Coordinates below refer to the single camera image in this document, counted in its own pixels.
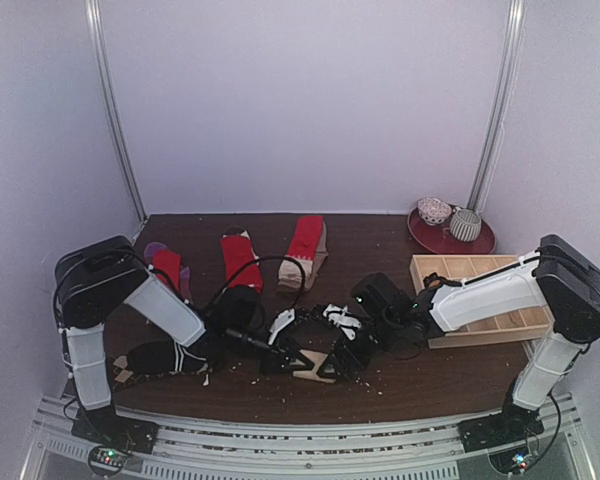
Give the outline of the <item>beige striped maroon sock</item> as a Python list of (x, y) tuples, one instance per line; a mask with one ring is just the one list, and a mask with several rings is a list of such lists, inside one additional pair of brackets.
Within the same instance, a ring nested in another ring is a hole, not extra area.
[(312, 363), (312, 367), (308, 370), (294, 371), (294, 378), (325, 384), (334, 384), (337, 381), (337, 373), (328, 354), (305, 349), (300, 353)]

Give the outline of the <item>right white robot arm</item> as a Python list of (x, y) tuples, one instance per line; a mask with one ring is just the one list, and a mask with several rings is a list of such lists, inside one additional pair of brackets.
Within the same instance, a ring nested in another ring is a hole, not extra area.
[(366, 318), (346, 326), (318, 373), (346, 377), (364, 370), (379, 350), (405, 340), (420, 343), (488, 317), (546, 308), (553, 323), (532, 359), (515, 378), (509, 405), (493, 419), (499, 440), (515, 440), (587, 346), (600, 339), (600, 269), (558, 235), (514, 262), (470, 279), (436, 273), (409, 297), (383, 273), (364, 277), (352, 298)]

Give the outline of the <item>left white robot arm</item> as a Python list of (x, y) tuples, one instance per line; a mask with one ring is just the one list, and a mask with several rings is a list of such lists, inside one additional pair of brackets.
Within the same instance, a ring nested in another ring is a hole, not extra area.
[[(314, 362), (283, 335), (296, 320), (289, 308), (265, 337), (251, 331), (261, 315), (261, 257), (244, 231), (221, 241), (227, 280), (202, 308), (185, 296), (185, 269), (158, 252), (139, 255), (124, 236), (115, 236), (65, 255), (55, 268), (52, 305), (62, 336), (63, 360), (86, 413), (86, 429), (103, 444), (117, 442), (124, 424), (113, 401), (116, 388), (148, 377), (210, 372), (226, 350), (243, 349), (266, 373), (310, 370)], [(109, 317), (121, 306), (140, 314), (166, 334), (162, 341), (134, 347), (116, 360), (105, 352)]]

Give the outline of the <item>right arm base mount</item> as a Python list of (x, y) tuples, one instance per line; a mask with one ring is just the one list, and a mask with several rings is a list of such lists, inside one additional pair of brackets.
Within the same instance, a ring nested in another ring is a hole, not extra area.
[(513, 476), (531, 466), (544, 425), (538, 410), (506, 405), (499, 413), (460, 422), (458, 431), (465, 453), (487, 450), (490, 465)]

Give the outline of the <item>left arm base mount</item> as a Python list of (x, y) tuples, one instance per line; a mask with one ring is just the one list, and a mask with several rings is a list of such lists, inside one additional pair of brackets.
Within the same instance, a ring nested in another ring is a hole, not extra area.
[(72, 418), (71, 434), (94, 443), (86, 463), (93, 474), (111, 478), (120, 474), (136, 454), (151, 454), (159, 426), (155, 422), (123, 417), (113, 406), (80, 408)]

